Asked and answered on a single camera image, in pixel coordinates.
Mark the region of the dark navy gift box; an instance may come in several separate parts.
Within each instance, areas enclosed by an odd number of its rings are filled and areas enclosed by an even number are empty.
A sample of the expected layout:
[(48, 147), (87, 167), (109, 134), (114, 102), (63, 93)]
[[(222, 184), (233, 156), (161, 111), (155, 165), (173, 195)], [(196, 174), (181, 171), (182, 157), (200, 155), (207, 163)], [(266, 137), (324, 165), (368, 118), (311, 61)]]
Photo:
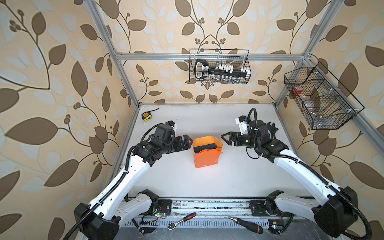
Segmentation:
[(217, 145), (215, 143), (212, 143), (212, 144), (206, 144), (206, 145), (194, 147), (194, 151), (195, 153), (199, 153), (204, 150), (214, 150), (217, 148), (218, 148)]

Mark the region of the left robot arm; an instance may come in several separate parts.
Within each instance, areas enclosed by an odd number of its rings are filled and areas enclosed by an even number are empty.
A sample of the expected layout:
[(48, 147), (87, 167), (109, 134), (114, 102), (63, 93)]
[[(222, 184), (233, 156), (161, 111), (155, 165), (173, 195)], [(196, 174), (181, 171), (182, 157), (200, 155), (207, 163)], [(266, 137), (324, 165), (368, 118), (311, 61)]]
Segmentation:
[(188, 135), (175, 137), (172, 133), (167, 140), (152, 137), (131, 147), (124, 169), (89, 204), (80, 203), (76, 207), (76, 223), (64, 239), (68, 240), (76, 230), (90, 240), (114, 239), (122, 225), (150, 210), (153, 204), (153, 198), (146, 194), (123, 203), (138, 179), (164, 154), (189, 150), (192, 143)]

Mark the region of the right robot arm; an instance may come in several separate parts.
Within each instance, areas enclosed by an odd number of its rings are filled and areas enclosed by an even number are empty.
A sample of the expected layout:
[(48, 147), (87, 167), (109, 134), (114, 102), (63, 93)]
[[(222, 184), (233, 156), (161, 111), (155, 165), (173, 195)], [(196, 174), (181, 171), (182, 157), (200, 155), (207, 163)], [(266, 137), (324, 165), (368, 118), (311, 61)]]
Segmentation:
[(361, 238), (372, 238), (372, 227), (358, 208), (358, 197), (354, 190), (340, 187), (302, 161), (276, 138), (278, 128), (274, 124), (265, 124), (246, 116), (237, 118), (236, 124), (240, 129), (238, 132), (228, 132), (221, 136), (228, 145), (253, 149), (260, 157), (268, 159), (294, 177), (313, 197), (313, 200), (309, 200), (274, 191), (266, 198), (271, 215), (276, 211), (291, 213), (316, 223), (333, 238), (345, 235), (353, 240), (357, 237), (348, 233), (347, 229), (361, 219), (366, 232)]

